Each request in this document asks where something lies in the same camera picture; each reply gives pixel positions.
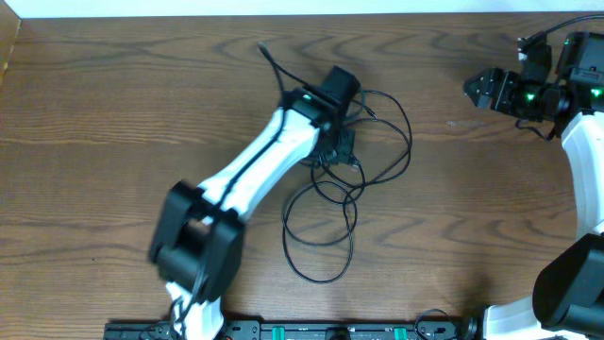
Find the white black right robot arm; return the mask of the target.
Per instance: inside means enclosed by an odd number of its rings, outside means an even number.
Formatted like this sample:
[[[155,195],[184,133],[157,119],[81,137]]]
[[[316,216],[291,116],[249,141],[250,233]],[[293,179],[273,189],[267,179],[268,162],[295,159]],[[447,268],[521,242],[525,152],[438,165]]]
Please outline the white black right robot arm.
[[[557,62],[546,37],[519,39],[521,72],[486,69],[463,84],[478,108],[552,123],[547,137],[562,142],[578,218],[575,243],[539,273],[529,297],[485,309],[483,339],[603,336],[603,37],[568,34]]]

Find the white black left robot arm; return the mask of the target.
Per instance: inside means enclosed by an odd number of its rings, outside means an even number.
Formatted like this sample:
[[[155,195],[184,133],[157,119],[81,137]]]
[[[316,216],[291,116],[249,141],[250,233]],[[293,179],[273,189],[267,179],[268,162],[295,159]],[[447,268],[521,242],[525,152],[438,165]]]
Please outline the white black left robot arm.
[[[148,258],[173,299],[171,335],[212,339],[222,329],[220,298],[241,265],[246,224],[297,163],[351,163],[354,134],[344,121],[360,82],[335,66],[320,85],[283,93],[260,135],[229,165],[165,197]]]

